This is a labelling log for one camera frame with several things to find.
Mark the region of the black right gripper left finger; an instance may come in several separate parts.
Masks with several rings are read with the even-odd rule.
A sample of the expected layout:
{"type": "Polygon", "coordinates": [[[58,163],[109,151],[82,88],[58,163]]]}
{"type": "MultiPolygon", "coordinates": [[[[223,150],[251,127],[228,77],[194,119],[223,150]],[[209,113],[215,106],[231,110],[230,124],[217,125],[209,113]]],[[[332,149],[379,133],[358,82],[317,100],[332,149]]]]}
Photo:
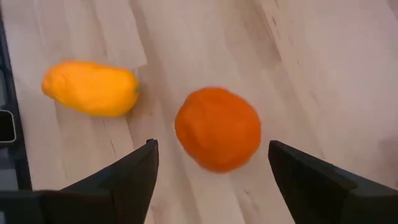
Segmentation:
{"type": "Polygon", "coordinates": [[[159,167],[158,142],[40,200],[45,223],[144,223],[159,167]]]}

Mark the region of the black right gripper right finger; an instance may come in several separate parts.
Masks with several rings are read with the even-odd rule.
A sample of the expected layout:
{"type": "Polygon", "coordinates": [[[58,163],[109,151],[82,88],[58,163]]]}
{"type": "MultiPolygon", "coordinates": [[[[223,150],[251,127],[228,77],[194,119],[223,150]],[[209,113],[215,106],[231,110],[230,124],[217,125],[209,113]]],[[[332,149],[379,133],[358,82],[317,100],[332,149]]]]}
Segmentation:
{"type": "Polygon", "coordinates": [[[280,141],[268,159],[295,223],[397,223],[397,191],[280,141]]]}

